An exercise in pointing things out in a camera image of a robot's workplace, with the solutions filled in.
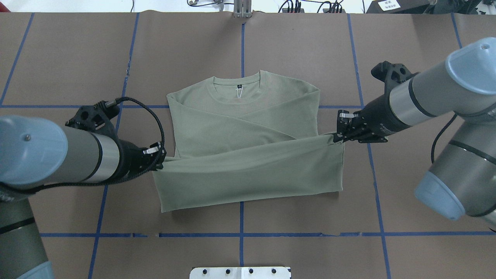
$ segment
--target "white floor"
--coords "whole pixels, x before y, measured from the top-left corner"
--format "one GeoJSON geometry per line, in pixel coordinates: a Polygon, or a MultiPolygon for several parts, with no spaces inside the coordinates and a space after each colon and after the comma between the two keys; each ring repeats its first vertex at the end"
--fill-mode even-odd
{"type": "MultiPolygon", "coordinates": [[[[14,12],[129,12],[132,0],[2,0],[3,4],[14,12]]],[[[134,0],[133,11],[156,10],[166,12],[216,12],[217,5],[190,7],[186,0],[134,0]]],[[[211,0],[199,0],[198,5],[210,3],[211,0]]],[[[252,0],[252,9],[264,12],[277,12],[284,0],[252,0]]],[[[365,9],[372,0],[364,0],[365,9]]],[[[343,0],[341,3],[348,13],[363,13],[361,0],[343,0]]],[[[303,2],[305,12],[317,12],[320,4],[303,2]]],[[[225,5],[224,10],[232,11],[233,5],[225,5]]],[[[496,14],[494,6],[479,5],[479,10],[496,14]]]]}

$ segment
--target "green t-shirt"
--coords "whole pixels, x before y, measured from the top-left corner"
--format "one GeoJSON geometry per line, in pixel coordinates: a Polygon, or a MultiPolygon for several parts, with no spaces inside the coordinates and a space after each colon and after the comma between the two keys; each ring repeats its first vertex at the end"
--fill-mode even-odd
{"type": "Polygon", "coordinates": [[[167,95],[176,153],[154,172],[162,212],[341,191],[344,144],[318,136],[319,96],[262,70],[167,95]]]}

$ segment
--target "grid line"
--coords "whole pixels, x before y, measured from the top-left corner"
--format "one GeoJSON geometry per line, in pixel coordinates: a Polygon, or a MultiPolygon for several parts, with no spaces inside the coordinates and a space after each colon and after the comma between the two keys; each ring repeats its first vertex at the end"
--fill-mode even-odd
{"type": "MultiPolygon", "coordinates": [[[[348,15],[348,28],[350,30],[351,49],[353,52],[353,62],[355,64],[355,74],[357,77],[358,95],[360,96],[360,104],[363,106],[364,105],[364,97],[362,95],[362,85],[360,83],[360,74],[358,72],[357,53],[355,50],[355,41],[353,39],[353,28],[351,25],[351,16],[349,13],[347,15],[348,15]]],[[[386,237],[384,236],[384,226],[382,223],[382,212],[380,210],[379,191],[377,189],[377,179],[375,176],[375,167],[374,167],[374,163],[373,163],[372,149],[371,149],[370,143],[367,143],[367,150],[369,153],[369,162],[370,162],[371,169],[372,169],[373,186],[374,186],[374,190],[375,190],[375,206],[377,208],[377,217],[378,217],[378,221],[379,221],[379,229],[380,229],[380,234],[381,234],[380,238],[381,238],[381,242],[382,242],[382,253],[384,255],[384,264],[385,264],[385,268],[386,268],[386,275],[387,275],[388,279],[391,279],[391,270],[389,267],[389,257],[387,254],[386,237]]]]}
{"type": "Polygon", "coordinates": [[[456,26],[455,14],[451,13],[451,21],[453,22],[453,28],[455,29],[456,41],[458,42],[458,47],[462,48],[462,41],[460,40],[460,35],[458,34],[458,27],[456,26]]]}
{"type": "Polygon", "coordinates": [[[0,105],[3,104],[3,100],[7,95],[7,90],[10,84],[10,80],[12,79],[12,75],[14,74],[15,66],[17,65],[17,61],[19,60],[19,56],[21,55],[22,47],[24,46],[24,42],[26,41],[26,37],[28,36],[29,28],[31,27],[33,18],[34,18],[34,13],[32,12],[31,17],[29,18],[28,25],[26,26],[26,31],[24,31],[24,36],[22,36],[21,44],[19,45],[19,49],[17,50],[17,54],[15,55],[14,63],[12,64],[12,68],[10,68],[10,73],[8,74],[7,82],[5,83],[5,87],[3,88],[3,92],[0,97],[0,105]]]}
{"type": "MultiPolygon", "coordinates": [[[[79,109],[83,105],[0,105],[0,108],[6,109],[79,109]]],[[[168,105],[147,105],[151,109],[168,109],[168,105]]],[[[138,105],[122,105],[126,109],[141,109],[138,105]]],[[[364,106],[339,105],[326,106],[322,105],[319,109],[363,109],[364,106]]]]}
{"type": "MultiPolygon", "coordinates": [[[[492,231],[406,231],[406,232],[342,232],[338,235],[321,232],[245,232],[243,237],[403,237],[403,236],[496,236],[492,231]]],[[[100,238],[133,238],[148,237],[141,233],[58,233],[42,232],[41,237],[100,237],[100,238]]],[[[237,232],[211,233],[159,233],[159,238],[209,238],[209,237],[239,237],[237,232]]]]}
{"type": "MultiPolygon", "coordinates": [[[[132,40],[131,40],[131,47],[129,48],[129,60],[127,62],[127,70],[126,70],[126,75],[124,77],[124,84],[123,84],[123,91],[121,97],[125,97],[125,91],[127,88],[127,80],[129,79],[129,70],[131,68],[131,61],[132,61],[132,51],[134,49],[134,40],[136,39],[136,31],[138,29],[138,21],[139,21],[139,13],[136,14],[136,19],[134,21],[134,30],[132,33],[132,40]]],[[[123,103],[119,104],[120,111],[117,116],[117,123],[116,123],[116,133],[119,131],[119,124],[121,123],[121,116],[123,112],[123,103]]],[[[93,277],[93,268],[95,266],[95,260],[96,260],[96,254],[98,251],[98,242],[100,239],[100,232],[102,228],[102,220],[103,220],[103,213],[105,211],[105,201],[107,200],[107,192],[108,192],[109,186],[105,185],[104,190],[103,190],[103,195],[102,195],[102,204],[100,205],[100,214],[98,216],[98,224],[96,228],[96,236],[95,236],[95,242],[93,244],[93,253],[91,255],[91,262],[90,262],[90,268],[88,272],[88,279],[92,279],[93,277]]]]}
{"type": "MultiPolygon", "coordinates": [[[[21,41],[21,44],[19,46],[19,49],[17,51],[16,57],[14,59],[12,68],[10,70],[7,82],[5,84],[4,90],[2,92],[2,95],[0,97],[0,108],[50,108],[50,109],[58,109],[58,108],[79,108],[80,106],[78,105],[3,105],[3,101],[5,99],[8,86],[10,83],[10,80],[13,76],[13,72],[15,70],[17,61],[20,57],[24,42],[27,38],[27,34],[29,32],[31,23],[33,21],[35,13],[31,13],[31,17],[29,19],[28,25],[26,27],[26,30],[24,32],[23,39],[21,41]]],[[[351,17],[348,14],[348,27],[349,27],[349,32],[350,32],[350,40],[351,40],[351,46],[352,46],[352,52],[353,52],[353,59],[354,59],[354,66],[355,66],[355,74],[356,74],[356,79],[357,79],[357,86],[358,86],[358,92],[359,92],[359,97],[360,97],[360,106],[331,106],[331,105],[322,105],[319,106],[319,109],[341,109],[341,108],[351,108],[351,109],[363,109],[364,108],[364,101],[363,101],[363,95],[362,95],[362,88],[361,88],[361,83],[360,83],[360,76],[358,72],[358,62],[357,62],[357,56],[356,56],[356,50],[355,50],[355,43],[354,43],[354,38],[353,38],[353,31],[352,31],[352,24],[351,24],[351,17]]],[[[139,13],[136,14],[136,20],[135,20],[135,25],[134,25],[134,32],[133,32],[133,37],[131,41],[131,48],[129,52],[129,61],[127,64],[127,72],[126,76],[124,78],[124,85],[123,85],[123,92],[122,96],[125,96],[125,89],[127,86],[127,81],[129,77],[129,70],[130,70],[130,64],[131,64],[131,58],[132,58],[132,50],[133,50],[133,45],[135,41],[135,36],[136,36],[136,31],[137,31],[137,25],[138,25],[138,19],[139,19],[139,13]]],[[[462,48],[461,40],[459,37],[458,33],[458,28],[456,25],[456,19],[454,17],[454,14],[451,13],[451,19],[453,22],[453,27],[454,27],[454,32],[456,35],[456,39],[458,42],[458,46],[462,48]]],[[[245,52],[245,46],[244,46],[244,41],[245,41],[245,23],[242,24],[242,44],[241,44],[241,74],[242,77],[244,77],[244,52],[245,52]]],[[[121,111],[123,108],[126,109],[134,109],[134,108],[140,108],[137,105],[123,105],[120,104],[121,106],[121,111]]],[[[162,109],[166,108],[168,109],[168,105],[149,105],[150,108],[157,108],[157,109],[162,109]]],[[[116,124],[116,130],[119,128],[120,124],[120,119],[121,119],[121,113],[118,115],[118,121],[116,124]]],[[[376,206],[377,206],[377,213],[378,213],[378,219],[379,219],[379,227],[380,227],[380,232],[343,232],[339,235],[329,235],[329,234],[323,234],[323,233],[245,233],[244,232],[244,203],[240,203],[240,232],[239,233],[160,233],[158,236],[160,238],[175,238],[175,237],[239,237],[240,238],[240,265],[243,266],[243,238],[244,237],[381,237],[382,240],[382,246],[383,246],[383,251],[384,251],[384,259],[385,259],[385,264],[386,264],[386,272],[387,276],[390,279],[390,267],[389,267],[389,262],[388,262],[388,256],[387,256],[387,247],[386,247],[386,241],[385,237],[411,237],[411,236],[496,236],[496,233],[491,232],[491,231],[428,231],[428,232],[385,232],[383,229],[383,223],[382,223],[382,216],[381,216],[381,210],[380,210],[380,199],[378,195],[378,189],[377,189],[377,181],[376,181],[376,176],[375,176],[375,168],[373,165],[373,156],[372,156],[372,149],[370,144],[368,144],[368,152],[369,152],[369,161],[371,164],[372,168],[372,174],[373,174],[373,181],[374,181],[374,189],[375,189],[375,194],[376,194],[376,206]]],[[[93,254],[92,254],[92,260],[90,264],[90,271],[88,274],[88,278],[90,279],[92,277],[92,272],[93,272],[93,267],[96,259],[96,252],[98,248],[98,239],[99,238],[111,238],[111,237],[118,237],[118,238],[131,238],[131,237],[147,237],[146,235],[140,234],[140,233],[101,233],[101,223],[103,219],[103,213],[105,209],[105,201],[106,201],[106,196],[108,192],[108,186],[105,186],[104,188],[104,193],[102,195],[102,203],[100,207],[100,215],[98,219],[98,224],[97,224],[97,231],[96,233],[40,233],[41,237],[91,237],[95,238],[95,243],[94,243],[94,249],[93,249],[93,254]]]]}
{"type": "MultiPolygon", "coordinates": [[[[241,24],[241,77],[245,77],[245,24],[241,24]]],[[[245,266],[245,202],[240,202],[240,267],[245,266]]]]}

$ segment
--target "black cable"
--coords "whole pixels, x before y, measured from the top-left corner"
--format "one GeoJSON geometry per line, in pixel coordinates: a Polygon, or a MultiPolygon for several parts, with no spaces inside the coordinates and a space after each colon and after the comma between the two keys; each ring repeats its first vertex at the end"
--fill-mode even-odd
{"type": "Polygon", "coordinates": [[[455,121],[456,117],[457,117],[457,115],[455,113],[453,115],[453,117],[451,117],[451,119],[448,121],[448,123],[446,123],[446,125],[444,125],[444,127],[442,127],[441,131],[439,131],[439,134],[437,134],[437,136],[435,137],[433,145],[431,147],[431,163],[432,164],[434,164],[434,151],[435,151],[435,146],[437,144],[437,141],[441,137],[442,133],[444,133],[444,131],[446,131],[446,129],[448,129],[449,125],[451,125],[453,123],[453,121],[455,121]]]}
{"type": "Polygon", "coordinates": [[[49,188],[54,188],[54,187],[60,187],[60,186],[103,186],[103,185],[111,185],[111,184],[118,184],[118,183],[123,183],[123,182],[126,182],[126,181],[129,181],[129,180],[132,180],[132,179],[135,179],[147,172],[149,172],[158,162],[158,160],[160,159],[160,155],[162,153],[162,151],[164,150],[164,144],[165,144],[165,136],[164,136],[164,129],[162,127],[162,124],[160,123],[160,120],[158,119],[158,116],[145,104],[141,103],[140,101],[136,100],[136,99],[133,99],[133,98],[130,98],[130,97],[121,97],[121,98],[117,98],[116,99],[116,103],[117,104],[120,104],[124,101],[131,101],[135,104],[138,104],[139,106],[141,106],[142,108],[144,108],[146,111],[148,111],[152,116],[153,118],[155,119],[155,121],[157,122],[157,125],[158,125],[158,129],[160,130],[160,148],[158,149],[158,155],[155,157],[155,159],[150,163],[150,165],[148,165],[144,170],[142,170],[141,172],[135,174],[135,175],[131,175],[131,176],[124,176],[122,178],[119,178],[119,179],[116,179],[116,180],[113,180],[113,181],[105,181],[105,182],[99,182],[99,183],[81,183],[81,182],[75,182],[75,183],[72,183],[72,182],[64,182],[64,183],[55,183],[55,184],[48,184],[48,185],[41,185],[41,186],[38,186],[38,187],[34,187],[34,188],[31,188],[31,189],[27,189],[27,190],[16,190],[16,192],[20,192],[20,193],[29,193],[29,194],[34,194],[38,191],[41,191],[41,190],[44,190],[44,189],[49,189],[49,188]]]}
{"type": "Polygon", "coordinates": [[[286,0],[284,1],[284,3],[282,3],[282,5],[279,7],[279,10],[277,11],[278,13],[280,13],[282,11],[282,7],[284,7],[284,4],[288,4],[288,12],[289,12],[289,2],[291,2],[291,5],[293,5],[293,1],[292,0],[286,0]]]}
{"type": "Polygon", "coordinates": [[[473,2],[474,2],[474,0],[470,0],[470,3],[468,4],[467,11],[465,12],[465,14],[468,14],[468,12],[470,10],[470,6],[472,6],[473,2]]]}
{"type": "Polygon", "coordinates": [[[331,5],[332,5],[332,3],[331,3],[331,2],[329,2],[329,1],[324,1],[324,2],[321,2],[321,3],[322,3],[322,4],[320,4],[320,6],[318,7],[317,13],[318,13],[318,12],[320,12],[320,8],[322,8],[322,6],[323,6],[325,3],[329,4],[329,9],[331,9],[331,5]]]}

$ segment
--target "metal bracket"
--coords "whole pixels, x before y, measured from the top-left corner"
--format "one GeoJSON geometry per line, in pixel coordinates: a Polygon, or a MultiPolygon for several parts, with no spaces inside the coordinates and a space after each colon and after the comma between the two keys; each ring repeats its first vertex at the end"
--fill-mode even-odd
{"type": "Polygon", "coordinates": [[[291,279],[290,267],[194,268],[189,279],[291,279]]]}
{"type": "Polygon", "coordinates": [[[234,0],[234,17],[251,17],[251,0],[234,0]]]}

